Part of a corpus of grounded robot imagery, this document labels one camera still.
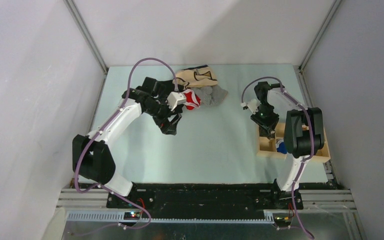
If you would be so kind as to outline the brown boxer briefs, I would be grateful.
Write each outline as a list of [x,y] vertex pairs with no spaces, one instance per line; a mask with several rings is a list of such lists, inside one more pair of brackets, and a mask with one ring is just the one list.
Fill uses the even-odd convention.
[[267,130],[266,128],[259,127],[258,132],[260,137],[267,138]]

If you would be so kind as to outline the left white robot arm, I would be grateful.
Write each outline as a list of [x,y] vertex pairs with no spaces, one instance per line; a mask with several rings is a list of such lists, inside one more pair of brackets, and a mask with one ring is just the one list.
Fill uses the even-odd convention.
[[164,135],[176,135],[187,98],[174,87],[168,81],[146,77],[142,85],[123,93],[119,106],[101,126],[87,135],[76,135],[72,141],[75,177],[94,181],[111,194],[118,194],[118,201],[125,208],[136,206],[138,194],[132,191],[134,184],[122,175],[111,148],[142,114],[151,116]]

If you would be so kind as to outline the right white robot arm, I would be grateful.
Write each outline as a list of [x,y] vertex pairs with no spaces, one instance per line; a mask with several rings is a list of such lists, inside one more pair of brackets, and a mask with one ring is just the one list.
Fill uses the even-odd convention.
[[279,190],[270,196],[275,208],[284,209],[291,202],[288,192],[298,189],[308,162],[325,145],[323,113],[320,108],[308,107],[290,95],[281,81],[268,83],[267,80],[268,77],[255,80],[256,98],[243,103],[242,107],[251,111],[250,118],[258,125],[260,135],[269,140],[275,139],[280,120],[274,104],[286,110],[283,135],[286,159],[275,181]]

